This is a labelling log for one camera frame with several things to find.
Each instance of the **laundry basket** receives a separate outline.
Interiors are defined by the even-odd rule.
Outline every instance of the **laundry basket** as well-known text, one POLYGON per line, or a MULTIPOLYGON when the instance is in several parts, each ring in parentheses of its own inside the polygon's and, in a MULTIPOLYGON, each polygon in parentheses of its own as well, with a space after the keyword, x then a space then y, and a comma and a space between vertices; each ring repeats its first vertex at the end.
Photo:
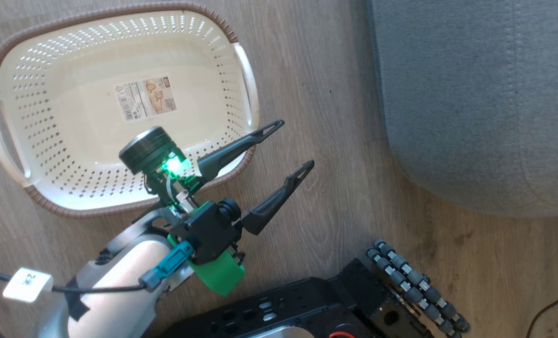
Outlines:
MULTIPOLYGON (((229 25, 195 4, 96 11, 21 32, 0 47, 0 162, 39 204, 63 216, 156 201, 118 152, 163 126, 197 159, 258 127, 251 66, 229 25)), ((253 148, 216 180, 246 167, 253 148)))

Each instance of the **gray ottoman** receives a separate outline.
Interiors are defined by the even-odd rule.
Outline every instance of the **gray ottoman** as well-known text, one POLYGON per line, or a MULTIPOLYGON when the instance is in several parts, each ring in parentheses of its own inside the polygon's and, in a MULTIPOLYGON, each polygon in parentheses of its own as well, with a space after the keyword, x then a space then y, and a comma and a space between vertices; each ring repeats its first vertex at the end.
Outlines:
POLYGON ((558 215, 558 0, 371 0, 369 15, 408 177, 484 212, 558 215))

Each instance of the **brown basket rim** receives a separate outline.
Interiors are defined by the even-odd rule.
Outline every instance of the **brown basket rim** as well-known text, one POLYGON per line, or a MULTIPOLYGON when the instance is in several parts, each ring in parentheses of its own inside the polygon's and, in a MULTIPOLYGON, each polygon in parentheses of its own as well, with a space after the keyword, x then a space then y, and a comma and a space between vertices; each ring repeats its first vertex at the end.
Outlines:
MULTIPOLYGON (((218 13, 208 9, 206 6, 194 4, 193 2, 155 2, 151 4, 141 4, 141 5, 137 4, 137 5, 113 7, 108 9, 99 9, 96 11, 90 11, 80 15, 72 15, 70 17, 65 17, 56 21, 43 23, 41 25, 22 30, 14 34, 13 36, 9 37, 2 44, 0 44, 0 68, 4 58, 14 47, 16 47, 17 45, 19 45, 20 43, 28 39, 40 36, 42 34, 61 30, 62 28, 78 25, 80 23, 106 19, 108 17, 146 13, 152 11, 171 11, 171 10, 193 11, 196 13, 200 13, 201 15, 205 15, 206 17, 211 19, 216 25, 218 25, 219 28, 223 30, 223 32, 229 39, 230 43, 238 42, 237 35, 235 34, 231 26, 229 26, 229 24, 224 19, 222 19, 220 15, 218 15, 218 13)), ((202 190, 212 188, 217 184, 226 182, 239 175, 252 160, 254 152, 255 152, 255 147, 252 147, 249 150, 247 150, 245 156, 243 156, 242 161, 235 167, 235 169, 233 169, 227 175, 224 175, 221 179, 213 180, 212 182, 210 182, 210 184, 204 186, 202 190)), ((53 214, 59 216, 71 217, 71 218, 86 218, 86 217, 101 216, 101 215, 119 214, 121 212, 127 212, 131 210, 152 206, 154 205, 154 203, 156 203, 156 199, 154 198, 146 201, 129 203, 126 205, 120 205, 114 207, 103 207, 100 209, 90 209, 90 210, 74 210, 74 209, 69 209, 66 207, 59 206, 54 202, 50 201, 49 199, 47 199, 47 197, 43 196, 43 194, 41 194, 34 185, 27 186, 25 188, 25 191, 35 202, 37 202, 38 205, 44 207, 45 209, 49 210, 53 214)))

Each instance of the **green led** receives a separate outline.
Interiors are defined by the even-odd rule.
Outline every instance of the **green led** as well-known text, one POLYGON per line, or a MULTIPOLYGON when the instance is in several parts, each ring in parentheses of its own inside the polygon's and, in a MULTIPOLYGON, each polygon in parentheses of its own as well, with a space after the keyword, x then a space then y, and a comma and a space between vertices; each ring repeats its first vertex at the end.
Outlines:
POLYGON ((167 173, 171 173, 174 176, 179 176, 185 170, 191 167, 191 162, 185 159, 183 162, 178 158, 178 156, 174 156, 173 158, 169 158, 162 166, 161 169, 166 171, 167 173))

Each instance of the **wooden floor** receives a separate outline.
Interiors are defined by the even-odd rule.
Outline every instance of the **wooden floor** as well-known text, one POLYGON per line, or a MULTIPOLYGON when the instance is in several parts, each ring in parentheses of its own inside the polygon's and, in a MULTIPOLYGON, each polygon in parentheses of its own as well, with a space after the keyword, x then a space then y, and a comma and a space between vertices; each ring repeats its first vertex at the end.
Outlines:
MULTIPOLYGON (((120 3, 127 1, 0 0, 0 42, 38 23, 120 3)), ((300 278, 333 276, 381 237, 467 317, 474 328, 468 337, 524 337, 534 314, 558 298, 558 218, 482 215, 405 179, 379 118, 365 2, 204 3, 223 14, 249 55, 262 123, 281 118, 286 125, 258 147, 238 178, 199 199, 230 196, 253 206, 301 163, 317 165, 260 236, 244 234, 248 273, 232 294, 219 297, 192 278, 159 304, 148 335, 300 278)), ((55 216, 0 166, 0 272, 36 268, 64 283, 137 214, 55 216)), ((3 288, 0 283, 0 330, 24 336, 51 298, 21 304, 3 300, 3 288)), ((558 338, 558 307, 543 316, 533 337, 558 338)))

